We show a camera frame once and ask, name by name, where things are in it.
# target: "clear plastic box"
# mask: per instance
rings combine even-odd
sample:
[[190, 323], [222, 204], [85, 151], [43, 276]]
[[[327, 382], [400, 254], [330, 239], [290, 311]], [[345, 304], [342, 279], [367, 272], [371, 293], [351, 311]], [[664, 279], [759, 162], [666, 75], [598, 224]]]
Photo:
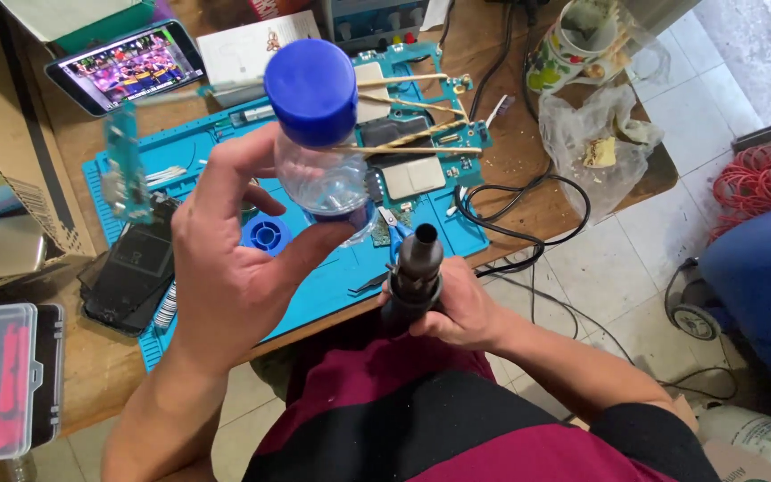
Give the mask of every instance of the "clear plastic box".
[[[32, 446], [49, 442], [58, 434], [63, 310], [52, 306], [59, 316], [48, 314], [40, 330], [45, 367], [36, 357], [40, 354], [36, 353], [38, 308], [31, 303], [0, 305], [0, 460], [25, 455]], [[50, 326], [51, 317], [58, 320]], [[44, 385], [44, 368], [49, 370], [46, 386], [36, 392]], [[36, 398], [45, 406], [35, 407]], [[35, 421], [33, 413], [49, 415]], [[33, 444], [32, 433], [37, 429], [44, 435]]]

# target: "smartphone on stand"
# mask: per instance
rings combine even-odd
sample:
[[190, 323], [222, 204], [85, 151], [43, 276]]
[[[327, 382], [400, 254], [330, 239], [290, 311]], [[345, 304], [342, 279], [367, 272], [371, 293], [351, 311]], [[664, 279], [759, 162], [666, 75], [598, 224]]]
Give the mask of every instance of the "smartphone on stand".
[[164, 20], [103, 46], [56, 60], [47, 76], [93, 116], [124, 100], [162, 93], [204, 75], [192, 38], [177, 20]]

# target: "red cable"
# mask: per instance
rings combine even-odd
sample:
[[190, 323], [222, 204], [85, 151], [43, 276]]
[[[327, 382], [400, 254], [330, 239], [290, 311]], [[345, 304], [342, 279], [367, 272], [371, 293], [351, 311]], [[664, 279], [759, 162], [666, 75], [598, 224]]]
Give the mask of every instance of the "red cable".
[[735, 225], [771, 211], [771, 146], [746, 149], [713, 182], [713, 197], [731, 214], [719, 216], [710, 241]]

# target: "person's left hand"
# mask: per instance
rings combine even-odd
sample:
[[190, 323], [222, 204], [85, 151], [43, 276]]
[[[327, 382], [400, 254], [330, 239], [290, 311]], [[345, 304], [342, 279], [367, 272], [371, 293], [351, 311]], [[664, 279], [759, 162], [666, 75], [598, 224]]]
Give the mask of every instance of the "person's left hand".
[[223, 375], [273, 331], [296, 288], [355, 231], [346, 223], [318, 223], [275, 258], [240, 246], [242, 200], [263, 213], [284, 206], [252, 177], [272, 177], [271, 124], [213, 148], [207, 168], [171, 221], [177, 282], [177, 327], [169, 352], [208, 375]]

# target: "wooden table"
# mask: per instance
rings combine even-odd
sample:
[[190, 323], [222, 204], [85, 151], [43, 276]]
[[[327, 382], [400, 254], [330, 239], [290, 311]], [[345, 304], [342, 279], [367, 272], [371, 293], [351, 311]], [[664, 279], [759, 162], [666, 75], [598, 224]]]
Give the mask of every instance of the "wooden table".
[[[539, 40], [564, 4], [564, 0], [553, 0], [541, 10], [540, 23], [531, 32], [531, 42], [536, 43]], [[171, 5], [193, 37], [236, 26], [233, 16], [225, 15], [225, 12], [234, 9], [236, 3], [211, 4], [203, 0], [172, 0]], [[502, 4], [487, 4], [480, 0], [456, 0], [451, 29], [444, 44], [443, 70], [452, 75], [468, 73], [477, 85], [502, 48], [504, 13], [505, 7]], [[522, 53], [528, 32], [525, 14], [521, 8], [514, 21], [510, 53], [484, 90], [478, 110], [480, 116], [486, 116], [505, 93], [516, 95], [520, 99]], [[423, 33], [421, 40], [438, 41], [440, 35], [441, 31], [437, 29]], [[36, 64], [40, 65], [48, 56], [44, 57], [46, 53], [38, 48], [39, 46], [35, 47], [32, 54], [34, 58], [34, 55], [39, 53], [39, 62]], [[91, 239], [98, 251], [101, 251], [105, 241], [81, 171], [82, 163], [105, 149], [101, 122], [84, 114], [69, 98], [52, 86], [39, 69], [36, 71], [52, 119], [58, 148], [75, 187], [82, 212], [86, 216]], [[461, 98], [467, 109], [475, 92], [470, 91]], [[587, 86], [571, 86], [562, 91], [560, 96], [578, 106], [591, 92], [592, 88]], [[201, 100], [144, 109], [139, 112], [140, 136], [172, 128], [218, 110], [220, 108], [216, 104]], [[632, 116], [648, 120], [640, 103]], [[543, 150], [537, 125], [521, 100], [509, 109], [506, 116], [493, 123], [491, 133], [493, 146], [487, 149], [481, 163], [483, 177], [487, 183], [524, 185], [546, 169], [549, 161]], [[656, 148], [648, 164], [647, 173], [620, 204], [620, 208], [667, 191], [677, 182], [677, 171], [664, 147]], [[475, 207], [480, 214], [491, 214], [498, 211], [509, 199], [508, 193], [488, 191], [477, 196]], [[509, 214], [497, 221], [497, 224], [541, 239], [549, 239], [573, 229], [579, 221], [579, 216], [567, 203], [560, 184], [547, 182], [525, 195]], [[474, 266], [529, 246], [525, 241], [498, 233], [487, 231], [487, 235], [490, 238], [489, 249], [469, 258]], [[115, 334], [78, 315], [78, 281], [64, 279], [61, 284], [55, 285], [55, 288], [58, 293], [53, 299], [62, 303], [70, 314], [65, 334], [62, 414], [62, 434], [66, 436], [117, 415], [144, 378], [145, 367], [139, 346], [134, 339]], [[374, 306], [373, 299], [350, 306], [259, 345], [240, 361], [242, 363], [279, 346], [300, 340], [359, 313], [367, 312]]]

